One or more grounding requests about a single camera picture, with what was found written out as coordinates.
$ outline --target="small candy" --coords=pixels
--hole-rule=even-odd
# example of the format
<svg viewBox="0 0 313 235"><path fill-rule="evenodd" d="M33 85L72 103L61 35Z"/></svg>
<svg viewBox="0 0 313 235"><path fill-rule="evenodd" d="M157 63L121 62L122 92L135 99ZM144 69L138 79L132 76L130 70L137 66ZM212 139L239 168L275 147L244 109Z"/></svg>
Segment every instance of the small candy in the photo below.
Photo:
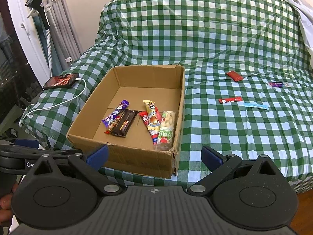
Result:
<svg viewBox="0 0 313 235"><path fill-rule="evenodd" d="M267 82L271 88L277 88L277 87L290 87L290 85L287 82Z"/></svg>
<svg viewBox="0 0 313 235"><path fill-rule="evenodd" d="M241 75L234 71L227 72L226 75L230 76L236 82L244 79Z"/></svg>
<svg viewBox="0 0 313 235"><path fill-rule="evenodd" d="M113 128L117 125L119 122L121 116L117 116L112 123L109 124L107 131L105 132L106 134L110 134L110 132L113 130Z"/></svg>
<svg viewBox="0 0 313 235"><path fill-rule="evenodd" d="M227 98L227 99L219 99L220 103L226 103L226 102L233 102L233 101L243 101L242 97L233 97L233 98Z"/></svg>

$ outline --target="green checkered bedsheet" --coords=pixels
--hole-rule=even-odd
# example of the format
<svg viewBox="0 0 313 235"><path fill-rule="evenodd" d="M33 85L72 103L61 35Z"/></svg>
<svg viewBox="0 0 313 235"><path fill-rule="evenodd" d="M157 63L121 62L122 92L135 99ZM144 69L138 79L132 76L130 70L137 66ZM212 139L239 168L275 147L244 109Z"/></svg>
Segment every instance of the green checkered bedsheet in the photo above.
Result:
<svg viewBox="0 0 313 235"><path fill-rule="evenodd" d="M281 0L113 0L101 13L94 46L64 72L87 81L84 94L37 111L20 125L47 149L70 148L66 133L71 123L111 67L176 63L186 73L178 176L168 180L108 168L103 174L121 184L186 188L209 174L200 157L207 144L243 159L267 154L296 191L313 187L312 69L298 15ZM231 70L244 79L231 80L225 75ZM291 87L272 89L271 81ZM60 103L82 89L77 83L68 90L44 91L32 109ZM269 110L218 102L232 96Z"/></svg>

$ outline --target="red snack wrapper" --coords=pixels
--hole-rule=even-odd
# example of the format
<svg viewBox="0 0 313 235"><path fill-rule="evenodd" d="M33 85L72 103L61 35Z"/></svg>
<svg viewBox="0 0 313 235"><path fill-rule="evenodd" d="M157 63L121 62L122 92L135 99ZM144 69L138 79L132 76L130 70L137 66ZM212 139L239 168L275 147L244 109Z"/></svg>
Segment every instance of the red snack wrapper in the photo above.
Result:
<svg viewBox="0 0 313 235"><path fill-rule="evenodd" d="M243 99L241 96L233 97L233 98L226 98L226 99L219 99L220 103L233 102L233 101L243 101Z"/></svg>
<svg viewBox="0 0 313 235"><path fill-rule="evenodd" d="M110 134L112 132L113 128L117 125L119 122L121 116L117 116L108 126L108 130L105 132L106 134Z"/></svg>
<svg viewBox="0 0 313 235"><path fill-rule="evenodd" d="M230 76L236 82L244 79L241 75L234 71L227 72L226 75Z"/></svg>
<svg viewBox="0 0 313 235"><path fill-rule="evenodd" d="M161 122L162 116L161 116L160 112L158 111L158 108L155 107L155 109L156 109L156 113L157 113L156 118L159 120L159 122ZM145 125L148 126L148 124L149 124L148 112L145 110L145 111L140 112L139 115L143 119L143 122L145 123ZM148 131L150 132L153 144L156 145L157 144L157 137L159 136L159 132L155 131L155 130L148 130Z"/></svg>

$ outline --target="white cloth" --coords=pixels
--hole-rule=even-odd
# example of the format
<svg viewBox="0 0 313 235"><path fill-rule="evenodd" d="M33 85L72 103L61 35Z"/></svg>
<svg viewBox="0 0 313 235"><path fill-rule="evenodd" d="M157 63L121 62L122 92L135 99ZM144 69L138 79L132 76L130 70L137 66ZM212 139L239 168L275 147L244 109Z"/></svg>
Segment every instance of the white cloth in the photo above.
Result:
<svg viewBox="0 0 313 235"><path fill-rule="evenodd" d="M307 50L311 55L310 64L313 68L313 8L305 0L284 0L292 5L299 14L301 34Z"/></svg>

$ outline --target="blue gripper pad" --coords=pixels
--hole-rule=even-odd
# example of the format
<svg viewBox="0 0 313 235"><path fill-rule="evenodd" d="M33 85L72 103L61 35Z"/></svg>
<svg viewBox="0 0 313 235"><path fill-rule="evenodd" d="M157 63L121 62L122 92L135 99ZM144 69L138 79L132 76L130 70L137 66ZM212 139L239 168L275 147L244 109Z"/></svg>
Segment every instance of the blue gripper pad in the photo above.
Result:
<svg viewBox="0 0 313 235"><path fill-rule="evenodd" d="M87 157L86 163L98 171L108 158L109 148L107 145L102 145L98 150Z"/></svg>
<svg viewBox="0 0 313 235"><path fill-rule="evenodd" d="M226 157L209 146L204 146L201 149L201 161L213 172L226 161Z"/></svg>
<svg viewBox="0 0 313 235"><path fill-rule="evenodd" d="M22 147L32 147L32 148L39 147L39 142L37 140L16 139L14 141L14 144Z"/></svg>

